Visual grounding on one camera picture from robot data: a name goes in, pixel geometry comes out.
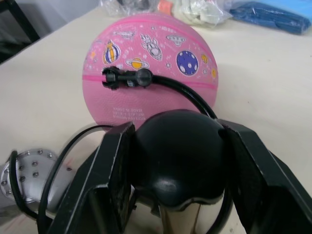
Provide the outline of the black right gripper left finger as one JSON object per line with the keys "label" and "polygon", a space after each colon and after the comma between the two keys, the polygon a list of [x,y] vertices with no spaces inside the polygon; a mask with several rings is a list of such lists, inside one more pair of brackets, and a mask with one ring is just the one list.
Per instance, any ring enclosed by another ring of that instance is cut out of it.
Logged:
{"label": "black right gripper left finger", "polygon": [[127,177],[132,122],[113,127],[78,168],[48,229],[50,234],[121,234],[129,213]]}

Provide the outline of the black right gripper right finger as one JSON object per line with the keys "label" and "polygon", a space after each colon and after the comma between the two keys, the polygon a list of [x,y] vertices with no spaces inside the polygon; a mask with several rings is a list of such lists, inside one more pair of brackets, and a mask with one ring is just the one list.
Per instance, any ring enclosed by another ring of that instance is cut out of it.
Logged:
{"label": "black right gripper right finger", "polygon": [[310,234],[312,198],[255,131],[220,119],[230,147],[230,188],[248,234]]}

